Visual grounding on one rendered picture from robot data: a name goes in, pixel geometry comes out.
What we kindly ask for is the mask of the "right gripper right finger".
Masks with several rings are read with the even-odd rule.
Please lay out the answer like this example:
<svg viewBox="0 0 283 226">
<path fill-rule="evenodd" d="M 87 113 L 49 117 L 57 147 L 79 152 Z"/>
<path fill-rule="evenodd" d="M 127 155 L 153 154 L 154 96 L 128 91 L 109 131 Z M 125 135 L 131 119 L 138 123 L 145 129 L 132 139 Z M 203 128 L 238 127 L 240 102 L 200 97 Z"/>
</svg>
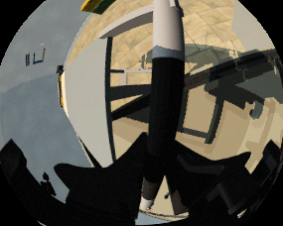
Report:
<svg viewBox="0 0 283 226">
<path fill-rule="evenodd" d="M 188 212 L 219 180 L 245 166 L 251 152 L 210 160 L 175 140 L 165 173 L 174 215 Z"/>
</svg>

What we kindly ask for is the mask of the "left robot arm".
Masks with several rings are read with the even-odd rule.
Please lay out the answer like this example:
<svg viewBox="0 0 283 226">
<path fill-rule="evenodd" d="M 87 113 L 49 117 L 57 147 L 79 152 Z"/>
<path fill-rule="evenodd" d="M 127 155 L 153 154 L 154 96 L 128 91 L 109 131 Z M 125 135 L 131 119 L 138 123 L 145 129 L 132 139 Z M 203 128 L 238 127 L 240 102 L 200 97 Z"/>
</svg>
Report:
<svg viewBox="0 0 283 226">
<path fill-rule="evenodd" d="M 40 182 L 40 184 L 41 184 L 41 186 L 44 188 L 44 190 L 46 191 L 46 192 L 48 192 L 47 191 L 47 187 L 46 187 L 46 184 L 42 181 L 42 182 Z M 56 194 L 55 193 L 52 193 L 52 195 L 53 196 L 56 196 Z"/>
</svg>

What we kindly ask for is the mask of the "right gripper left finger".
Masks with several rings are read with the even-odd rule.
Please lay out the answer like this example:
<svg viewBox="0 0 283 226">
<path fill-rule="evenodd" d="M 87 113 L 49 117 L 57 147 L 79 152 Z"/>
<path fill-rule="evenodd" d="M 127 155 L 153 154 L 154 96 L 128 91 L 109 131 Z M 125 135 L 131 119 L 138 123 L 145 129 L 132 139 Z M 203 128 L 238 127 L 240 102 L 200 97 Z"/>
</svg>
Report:
<svg viewBox="0 0 283 226">
<path fill-rule="evenodd" d="M 147 151 L 147 132 L 106 168 L 57 164 L 55 173 L 68 189 L 112 201 L 128 203 L 131 218 L 138 218 Z"/>
</svg>

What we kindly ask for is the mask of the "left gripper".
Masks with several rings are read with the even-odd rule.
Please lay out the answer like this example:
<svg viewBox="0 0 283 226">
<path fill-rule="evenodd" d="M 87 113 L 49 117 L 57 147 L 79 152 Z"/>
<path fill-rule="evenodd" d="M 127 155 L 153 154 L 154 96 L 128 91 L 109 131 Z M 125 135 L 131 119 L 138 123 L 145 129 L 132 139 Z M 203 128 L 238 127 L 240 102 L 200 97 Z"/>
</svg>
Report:
<svg viewBox="0 0 283 226">
<path fill-rule="evenodd" d="M 44 180 L 47 180 L 46 187 L 47 187 L 48 193 L 49 194 L 55 193 L 52 185 L 49 182 L 49 176 L 45 172 L 44 172 L 44 174 L 42 174 L 42 176 L 43 176 Z"/>
</svg>

